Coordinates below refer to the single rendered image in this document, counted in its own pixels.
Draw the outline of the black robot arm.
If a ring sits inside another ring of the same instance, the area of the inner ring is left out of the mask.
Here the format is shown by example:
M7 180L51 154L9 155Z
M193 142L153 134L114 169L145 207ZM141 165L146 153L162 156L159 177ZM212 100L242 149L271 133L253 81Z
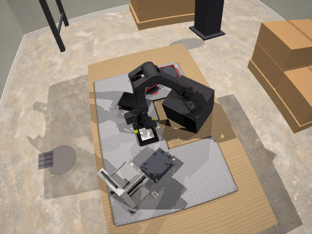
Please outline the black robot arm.
M144 76L140 76L142 74ZM185 79L176 78L165 73L151 61L147 61L131 71L128 74L128 77L133 89L135 108L130 112L124 113L127 125L137 122L138 120L149 120L145 88L156 84L161 84L175 90L178 95L183 98L192 112L195 112L202 107L202 104L193 93L193 88L188 85Z

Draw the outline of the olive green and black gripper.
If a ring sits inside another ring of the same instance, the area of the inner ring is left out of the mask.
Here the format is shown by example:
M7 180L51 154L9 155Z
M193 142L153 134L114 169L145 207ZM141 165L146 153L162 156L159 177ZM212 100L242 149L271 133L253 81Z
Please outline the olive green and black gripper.
M157 123L156 123L156 120L155 118L151 118L151 117L148 117L149 120L147 119L146 121L139 121L139 124L138 124L138 121L135 122L135 123L132 123L132 126L133 126L133 129L134 129L134 132L135 134L138 134L138 130L139 129L150 129L150 128L153 128L153 130L157 127Z

